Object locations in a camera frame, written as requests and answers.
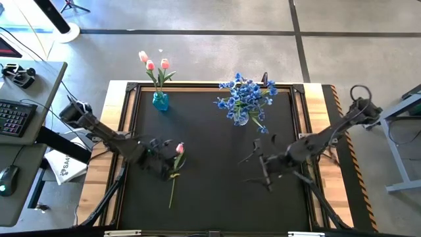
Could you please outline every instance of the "computer mouse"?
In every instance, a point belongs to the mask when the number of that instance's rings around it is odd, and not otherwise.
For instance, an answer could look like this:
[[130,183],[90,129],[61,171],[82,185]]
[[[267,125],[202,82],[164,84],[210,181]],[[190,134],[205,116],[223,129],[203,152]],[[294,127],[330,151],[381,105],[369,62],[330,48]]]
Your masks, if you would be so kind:
[[7,197],[14,193],[18,186],[19,167],[9,165],[0,172],[0,196]]

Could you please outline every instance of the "white base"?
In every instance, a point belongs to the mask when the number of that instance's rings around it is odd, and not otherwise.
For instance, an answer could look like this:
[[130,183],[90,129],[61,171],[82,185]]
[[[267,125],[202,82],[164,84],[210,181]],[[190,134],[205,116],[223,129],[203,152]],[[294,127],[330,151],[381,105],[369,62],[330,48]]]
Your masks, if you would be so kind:
[[68,43],[74,39],[76,39],[80,34],[80,28],[75,23],[68,23],[70,26],[70,31],[62,34],[58,30],[55,31],[55,41],[59,43]]

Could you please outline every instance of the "blue flower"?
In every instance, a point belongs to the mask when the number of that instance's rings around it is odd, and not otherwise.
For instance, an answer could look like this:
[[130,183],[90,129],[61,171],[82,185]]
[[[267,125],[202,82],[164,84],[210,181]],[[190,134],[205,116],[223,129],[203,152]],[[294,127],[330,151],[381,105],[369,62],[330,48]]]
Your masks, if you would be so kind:
[[260,89],[259,85],[256,85],[256,84],[255,84],[255,87],[253,88],[253,91],[254,91],[254,92],[257,92],[259,89]]
[[261,132],[261,133],[269,133],[269,130],[266,128],[266,126],[260,126],[257,128],[257,132]]
[[229,82],[229,83],[228,83],[228,87],[229,87],[229,88],[233,88],[234,86],[235,86],[235,82]]
[[258,115],[258,118],[259,118],[260,121],[263,121],[264,120],[265,115],[264,115],[263,111],[260,111],[260,113]]
[[241,98],[241,102],[243,102],[243,103],[247,103],[248,101],[249,101],[249,99],[250,99],[251,97],[250,97],[250,95],[247,95],[247,96],[245,96],[245,97],[242,97]]
[[245,109],[247,109],[247,111],[250,111],[250,110],[255,110],[256,109],[256,106],[255,105],[253,105],[253,104],[248,104],[246,107],[244,107]]
[[234,106],[234,103],[235,103],[235,99],[234,98],[229,98],[229,100],[228,100],[228,107],[229,108],[231,108],[231,107],[233,107]]
[[267,86],[267,87],[272,87],[272,86],[274,86],[274,85],[275,85],[275,82],[274,82],[274,81],[272,81],[272,80],[269,80],[266,86]]
[[262,92],[260,91],[260,89],[257,89],[253,92],[253,95],[255,97],[255,99],[260,99],[262,96]]
[[239,114],[239,117],[240,117],[240,118],[244,118],[244,119],[245,119],[245,117],[246,117],[246,116],[247,116],[247,111],[244,111],[244,110],[243,110],[243,111],[241,111],[241,112],[240,112],[240,114]]
[[270,99],[269,97],[265,97],[265,98],[264,98],[264,101],[265,101],[268,105],[271,105],[271,104],[272,104],[273,99]]
[[245,117],[246,116],[246,114],[247,114],[247,112],[249,112],[249,108],[246,106],[246,107],[244,107],[244,108],[241,108],[241,110],[240,110],[240,116],[243,116],[243,117]]
[[229,118],[229,119],[234,118],[234,112],[229,112],[229,113],[226,115],[226,117],[227,117],[227,118]]
[[232,96],[237,95],[237,90],[235,90],[234,88],[231,88],[230,92]]
[[242,85],[239,89],[240,93],[247,93],[247,91],[249,90],[249,88],[246,85]]
[[219,89],[227,88],[228,83],[219,83]]
[[240,80],[241,80],[241,74],[237,72],[235,74],[235,82],[240,82]]
[[225,101],[223,99],[220,99],[219,97],[217,97],[218,101],[215,101],[214,103],[216,103],[218,105],[219,109],[225,109],[227,107],[227,104],[225,103]]
[[269,95],[276,95],[278,94],[278,90],[275,87],[271,87],[269,89]]

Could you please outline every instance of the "tripod leg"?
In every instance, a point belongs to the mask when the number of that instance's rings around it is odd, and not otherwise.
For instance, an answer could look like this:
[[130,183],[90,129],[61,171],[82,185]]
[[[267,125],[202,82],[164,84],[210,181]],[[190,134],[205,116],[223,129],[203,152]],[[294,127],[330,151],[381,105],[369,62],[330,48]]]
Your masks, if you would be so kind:
[[80,9],[80,10],[83,10],[83,11],[86,11],[86,12],[89,12],[89,13],[91,12],[90,10],[88,10],[86,8],[83,8],[81,6],[77,6],[76,4],[73,4],[73,3],[69,3],[69,5],[70,5],[70,7],[75,7],[77,9]]
[[66,7],[67,7],[68,5],[67,5],[67,3],[66,3],[66,5],[61,9],[61,11],[60,11],[60,13],[63,13],[64,12],[64,10],[66,10]]

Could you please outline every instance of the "yellow black warning tape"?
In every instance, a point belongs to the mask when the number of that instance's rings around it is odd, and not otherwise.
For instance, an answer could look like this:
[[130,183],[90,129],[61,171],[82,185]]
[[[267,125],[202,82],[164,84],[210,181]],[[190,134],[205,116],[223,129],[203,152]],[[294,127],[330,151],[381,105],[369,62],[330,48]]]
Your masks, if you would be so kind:
[[[332,86],[332,85],[330,87],[332,88],[332,92],[334,94],[335,102],[336,102],[336,105],[337,105],[337,110],[339,111],[339,114],[341,115],[341,117],[343,117],[341,103],[339,102],[339,97],[337,96],[336,88],[335,88],[335,86]],[[362,194],[364,196],[364,200],[366,202],[368,215],[370,216],[370,219],[371,219],[371,225],[373,226],[373,229],[376,232],[378,232],[378,227],[377,227],[377,224],[376,224],[376,220],[374,218],[373,209],[371,208],[370,200],[368,199],[366,186],[364,184],[364,180],[362,179],[362,174],[361,174],[361,171],[360,171],[360,167],[358,165],[357,156],[355,155],[355,150],[354,150],[353,143],[351,141],[351,137],[350,137],[348,132],[345,133],[345,136],[347,138],[349,150],[351,151],[351,157],[353,158],[354,168],[355,168],[355,171],[357,173],[357,176],[358,176],[358,179],[359,179],[359,182],[360,182],[361,191],[362,191]]]

